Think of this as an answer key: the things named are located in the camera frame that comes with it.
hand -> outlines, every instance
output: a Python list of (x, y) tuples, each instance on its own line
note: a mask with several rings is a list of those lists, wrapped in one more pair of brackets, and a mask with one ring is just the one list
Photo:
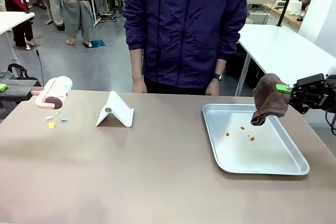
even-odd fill
[(132, 87), (133, 93), (147, 93), (147, 87), (145, 82), (140, 79), (133, 80), (133, 87)]
[(212, 79), (205, 91), (205, 95), (219, 96), (219, 80)]

silver baking tray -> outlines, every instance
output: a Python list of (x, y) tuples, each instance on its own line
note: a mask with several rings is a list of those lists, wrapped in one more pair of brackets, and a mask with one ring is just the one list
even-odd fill
[(256, 107), (250, 104), (208, 104), (203, 107), (218, 166), (228, 173), (308, 174), (306, 159), (279, 120), (269, 116), (263, 126), (252, 126), (250, 121), (255, 111)]

tray rim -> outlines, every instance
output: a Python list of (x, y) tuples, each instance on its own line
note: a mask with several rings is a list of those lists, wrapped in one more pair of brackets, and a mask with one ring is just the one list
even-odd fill
[(283, 130), (283, 132), (286, 134), (286, 136), (290, 139), (291, 143), (293, 144), (294, 148), (297, 150), (297, 152), (299, 153), (299, 155), (301, 156), (301, 158), (304, 160), (304, 162), (306, 163), (307, 165), (307, 170), (304, 171), (303, 173), (260, 173), (260, 172), (247, 172), (247, 171), (244, 171), (244, 172), (238, 172), (238, 171), (235, 171), (235, 170), (230, 170), (230, 169), (227, 169), (225, 168), (224, 166), (222, 166), (219, 161), (218, 161), (218, 158), (217, 158), (217, 155), (216, 155), (216, 151), (215, 151), (215, 147), (214, 147), (214, 143), (210, 137), (210, 132), (209, 132), (209, 126), (207, 124), (207, 121), (205, 120), (205, 114), (206, 114), (206, 107), (208, 106), (211, 106), (211, 105), (233, 105), (233, 106), (253, 106), (254, 108), (256, 107), (254, 104), (243, 104), (243, 103), (209, 103), (209, 104), (206, 104), (202, 107), (202, 114), (203, 114), (203, 119), (204, 119), (204, 123), (205, 123), (205, 126), (206, 126), (206, 130), (208, 132), (208, 137), (209, 137), (209, 141), (211, 143), (211, 147), (212, 147), (212, 151), (214, 153), (214, 157), (215, 157), (215, 161), (217, 163), (217, 165), (222, 169), (224, 170), (225, 172), (227, 173), (231, 173), (231, 174), (264, 174), (264, 175), (281, 175), (281, 176), (305, 176), (307, 174), (309, 174), (310, 172), (310, 166), (309, 166), (309, 163), (307, 162), (306, 158), (303, 156), (303, 154), (300, 152), (300, 150), (298, 149), (298, 147), (296, 146), (296, 144), (294, 143), (293, 139), (290, 137), (290, 135), (287, 133), (286, 129), (283, 127), (283, 125), (280, 123), (279, 119), (277, 117), (274, 116), (274, 119), (276, 120), (277, 124), (279, 124), (279, 126), (281, 127), (281, 129)]

wristwatch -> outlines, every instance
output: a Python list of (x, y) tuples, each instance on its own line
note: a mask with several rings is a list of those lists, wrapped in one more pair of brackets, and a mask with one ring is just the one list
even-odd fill
[(218, 81), (222, 81), (223, 80), (223, 74), (214, 74), (214, 79), (217, 79)]

purple jacket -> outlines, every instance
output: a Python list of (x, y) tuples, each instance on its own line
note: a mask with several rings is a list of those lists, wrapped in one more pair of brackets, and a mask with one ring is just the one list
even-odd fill
[(246, 0), (125, 2), (127, 44), (144, 49), (144, 75), (181, 88), (209, 84), (217, 59), (236, 52), (247, 15)]

